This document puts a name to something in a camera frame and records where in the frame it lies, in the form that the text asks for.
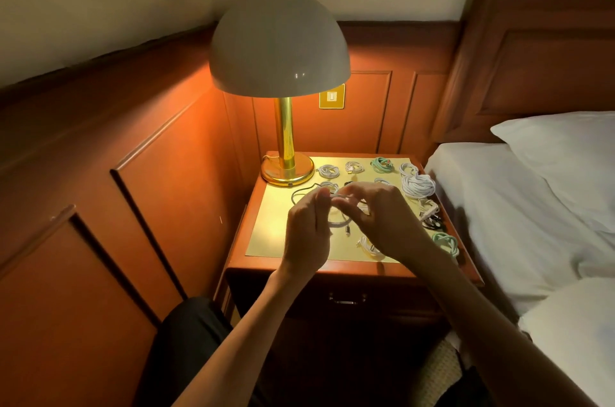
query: person's left hand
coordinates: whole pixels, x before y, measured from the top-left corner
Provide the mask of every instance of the person's left hand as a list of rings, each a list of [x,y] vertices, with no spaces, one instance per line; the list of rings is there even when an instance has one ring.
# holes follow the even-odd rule
[[[331,191],[322,187],[305,195],[288,212],[286,242],[279,270],[303,287],[329,256]]]

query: lamp shade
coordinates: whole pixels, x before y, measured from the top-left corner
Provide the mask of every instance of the lamp shade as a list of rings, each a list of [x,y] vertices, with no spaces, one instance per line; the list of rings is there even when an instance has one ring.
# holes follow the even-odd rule
[[[209,65],[220,90],[258,98],[324,92],[350,77],[346,40],[317,0],[241,0],[216,27]]]

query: hand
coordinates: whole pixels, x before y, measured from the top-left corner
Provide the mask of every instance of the hand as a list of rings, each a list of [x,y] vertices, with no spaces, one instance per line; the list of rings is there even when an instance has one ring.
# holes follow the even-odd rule
[[[385,255],[412,267],[424,255],[426,247],[433,247],[427,232],[395,186],[353,182],[338,193],[350,198],[335,197],[332,205],[357,223]],[[357,207],[360,200],[367,203],[369,215]]]
[[[331,191],[322,187],[305,195],[288,212],[286,242],[279,271],[303,287],[329,257]]]

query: black pants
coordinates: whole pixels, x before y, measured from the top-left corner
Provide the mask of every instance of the black pants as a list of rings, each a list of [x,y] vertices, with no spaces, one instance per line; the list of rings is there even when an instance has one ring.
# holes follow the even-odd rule
[[[135,406],[169,407],[232,329],[211,300],[192,297],[180,303],[162,322],[154,338]],[[250,407],[268,404],[257,384]]]

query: forearm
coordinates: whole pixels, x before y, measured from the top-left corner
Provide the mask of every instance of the forearm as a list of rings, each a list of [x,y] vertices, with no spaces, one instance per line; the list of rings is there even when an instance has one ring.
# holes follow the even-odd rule
[[[273,272],[257,301],[173,406],[248,405],[275,334],[302,287]]]
[[[499,405],[594,405],[437,247],[409,267],[423,279]]]

